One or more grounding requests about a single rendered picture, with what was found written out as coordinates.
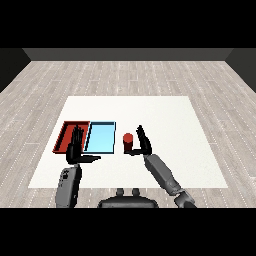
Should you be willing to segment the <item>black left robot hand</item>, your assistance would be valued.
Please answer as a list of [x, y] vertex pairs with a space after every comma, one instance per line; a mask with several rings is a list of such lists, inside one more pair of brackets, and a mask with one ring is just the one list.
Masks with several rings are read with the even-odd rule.
[[66, 150], [66, 161], [69, 164], [92, 163], [100, 159], [100, 156], [83, 155], [82, 139], [84, 130], [76, 125], [72, 131], [71, 142]]

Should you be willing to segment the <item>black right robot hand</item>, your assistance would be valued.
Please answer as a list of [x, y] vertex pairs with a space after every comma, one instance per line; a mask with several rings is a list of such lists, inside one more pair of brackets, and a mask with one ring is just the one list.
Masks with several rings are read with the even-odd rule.
[[151, 143], [150, 140], [148, 139], [148, 137], [146, 136], [144, 129], [142, 128], [141, 125], [139, 125], [136, 129], [136, 133], [140, 142], [140, 148], [139, 149], [131, 149], [131, 150], [125, 150], [124, 153], [125, 154], [129, 154], [129, 155], [151, 155], [152, 154], [152, 147], [151, 147]]

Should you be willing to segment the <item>red shallow open box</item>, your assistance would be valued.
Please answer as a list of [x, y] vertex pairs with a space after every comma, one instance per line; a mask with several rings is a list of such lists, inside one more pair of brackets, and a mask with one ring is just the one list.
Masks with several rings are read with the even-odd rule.
[[72, 132], [75, 127], [83, 130], [82, 145], [85, 145], [85, 139], [88, 132], [89, 124], [89, 121], [65, 121], [62, 125], [52, 152], [55, 154], [66, 153], [68, 144], [71, 142]]

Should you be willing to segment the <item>small red can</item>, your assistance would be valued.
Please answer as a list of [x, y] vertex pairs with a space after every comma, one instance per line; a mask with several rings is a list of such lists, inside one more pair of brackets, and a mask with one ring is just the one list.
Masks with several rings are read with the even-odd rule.
[[126, 133], [123, 136], [123, 144], [125, 151], [131, 151], [133, 147], [133, 135], [130, 133]]

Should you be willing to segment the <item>light blue shallow open box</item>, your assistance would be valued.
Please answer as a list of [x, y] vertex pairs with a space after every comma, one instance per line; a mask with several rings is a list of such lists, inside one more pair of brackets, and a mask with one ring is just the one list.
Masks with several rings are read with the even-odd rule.
[[116, 123], [114, 121], [92, 121], [86, 135], [85, 154], [113, 154]]

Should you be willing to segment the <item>dark grey robot body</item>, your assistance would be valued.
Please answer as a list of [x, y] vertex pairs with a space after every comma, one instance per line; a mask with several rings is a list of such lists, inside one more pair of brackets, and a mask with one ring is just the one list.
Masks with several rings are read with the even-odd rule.
[[118, 188], [116, 195], [101, 200], [98, 208], [158, 208], [155, 200], [142, 197], [138, 188], [132, 189], [131, 196], [124, 195], [124, 189]]

